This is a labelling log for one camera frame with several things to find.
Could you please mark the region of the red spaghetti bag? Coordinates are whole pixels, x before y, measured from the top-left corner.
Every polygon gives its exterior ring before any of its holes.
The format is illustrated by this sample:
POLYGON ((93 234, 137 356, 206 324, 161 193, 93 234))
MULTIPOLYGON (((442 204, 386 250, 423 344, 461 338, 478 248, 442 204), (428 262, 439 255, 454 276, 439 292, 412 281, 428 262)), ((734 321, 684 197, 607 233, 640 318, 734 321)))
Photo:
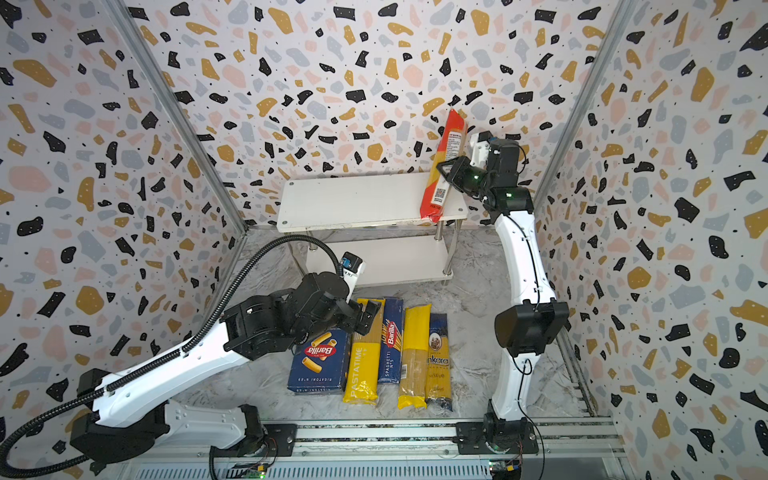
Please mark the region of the red spaghetti bag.
POLYGON ((465 119, 455 109, 451 109, 437 153, 434 156, 420 205, 420 215, 424 220, 437 223, 442 219, 444 205, 451 189, 446 175, 452 166, 448 165, 447 162, 462 155, 466 132, 465 119))

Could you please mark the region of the yellow Pastatime spaghetti bag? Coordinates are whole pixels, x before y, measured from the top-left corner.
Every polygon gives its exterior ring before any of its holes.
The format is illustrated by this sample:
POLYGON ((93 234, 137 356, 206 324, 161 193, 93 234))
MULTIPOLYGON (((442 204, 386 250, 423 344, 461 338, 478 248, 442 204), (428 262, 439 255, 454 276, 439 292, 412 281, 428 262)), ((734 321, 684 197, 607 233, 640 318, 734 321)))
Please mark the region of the yellow Pastatime spaghetti bag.
POLYGON ((343 402, 375 405, 378 400, 379 361, 386 301, 384 299, 360 299, 358 303, 367 311, 378 306, 378 311, 373 318, 369 333, 353 336, 343 402))

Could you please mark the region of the yellow clear spaghetti bag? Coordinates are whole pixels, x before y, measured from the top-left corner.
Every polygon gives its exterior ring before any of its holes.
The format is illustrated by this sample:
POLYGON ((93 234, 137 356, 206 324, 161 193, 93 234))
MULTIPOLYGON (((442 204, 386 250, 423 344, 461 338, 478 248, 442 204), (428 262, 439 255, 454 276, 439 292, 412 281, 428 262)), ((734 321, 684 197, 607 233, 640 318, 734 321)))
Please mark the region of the yellow clear spaghetti bag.
POLYGON ((405 312, 398 408, 426 407, 431 304, 405 312))

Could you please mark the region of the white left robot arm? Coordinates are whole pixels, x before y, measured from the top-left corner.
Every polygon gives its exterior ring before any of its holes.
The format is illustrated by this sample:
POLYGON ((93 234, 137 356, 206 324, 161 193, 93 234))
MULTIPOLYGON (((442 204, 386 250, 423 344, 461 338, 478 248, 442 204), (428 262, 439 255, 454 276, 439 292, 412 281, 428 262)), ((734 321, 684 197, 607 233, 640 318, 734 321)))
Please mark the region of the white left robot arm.
POLYGON ((118 373, 84 375, 80 394, 98 388, 105 394, 90 402, 90 415, 74 422, 71 446, 99 464, 127 461, 161 444, 211 446, 235 457, 258 452, 268 441, 256 407, 190 407, 175 395, 331 328, 368 333, 380 306, 353 301, 354 283, 333 272, 310 273, 296 288, 254 295, 227 309, 199 343, 183 342, 156 368, 143 362, 118 373))

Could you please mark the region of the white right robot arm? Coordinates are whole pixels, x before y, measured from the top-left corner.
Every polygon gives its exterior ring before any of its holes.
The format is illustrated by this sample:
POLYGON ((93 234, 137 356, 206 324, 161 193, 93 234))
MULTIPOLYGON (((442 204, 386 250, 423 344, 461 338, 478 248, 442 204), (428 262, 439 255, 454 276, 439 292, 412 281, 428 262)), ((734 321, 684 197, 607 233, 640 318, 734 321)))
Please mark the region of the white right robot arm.
POLYGON ((468 155, 443 161, 437 169, 455 190, 480 201, 488 213, 503 247, 511 305, 494 320, 502 349, 497 387, 482 422, 458 424, 459 450, 535 453, 537 432, 525 400, 535 366, 564 327, 569 307, 557 299, 544 271, 532 196, 518 183, 521 146, 481 132, 471 137, 469 148, 468 155))

